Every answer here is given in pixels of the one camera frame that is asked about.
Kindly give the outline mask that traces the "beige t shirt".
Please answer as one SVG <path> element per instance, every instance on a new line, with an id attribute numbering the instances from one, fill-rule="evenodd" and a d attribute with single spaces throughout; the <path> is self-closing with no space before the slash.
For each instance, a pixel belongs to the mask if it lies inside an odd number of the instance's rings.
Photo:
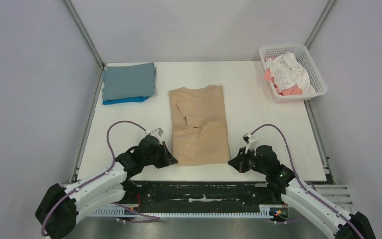
<path id="1" fill-rule="evenodd" d="M 224 164 L 230 160 L 222 85 L 169 91 L 172 153 L 181 166 Z"/>

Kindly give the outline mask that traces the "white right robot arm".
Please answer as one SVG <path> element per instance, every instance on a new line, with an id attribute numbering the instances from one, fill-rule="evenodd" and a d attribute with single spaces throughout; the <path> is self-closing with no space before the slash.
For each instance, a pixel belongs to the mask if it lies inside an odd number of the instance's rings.
<path id="1" fill-rule="evenodd" d="M 240 148 L 228 164 L 239 173 L 249 170 L 265 175 L 267 195 L 271 202 L 291 206 L 316 225 L 329 239 L 374 239 L 376 237 L 368 218 L 361 212 L 354 214 L 337 206 L 296 173 L 281 164 L 271 146 L 256 150 Z"/>

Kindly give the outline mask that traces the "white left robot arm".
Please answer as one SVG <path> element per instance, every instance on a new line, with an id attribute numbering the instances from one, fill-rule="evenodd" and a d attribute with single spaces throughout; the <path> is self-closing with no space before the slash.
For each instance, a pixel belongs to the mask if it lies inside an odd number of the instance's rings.
<path id="1" fill-rule="evenodd" d="M 62 239 L 92 212 L 119 201 L 133 202 L 133 176 L 146 166 L 164 168 L 177 163 L 164 142 L 148 135 L 115 157 L 103 171 L 76 183 L 50 186 L 35 212 L 42 235 Z"/>

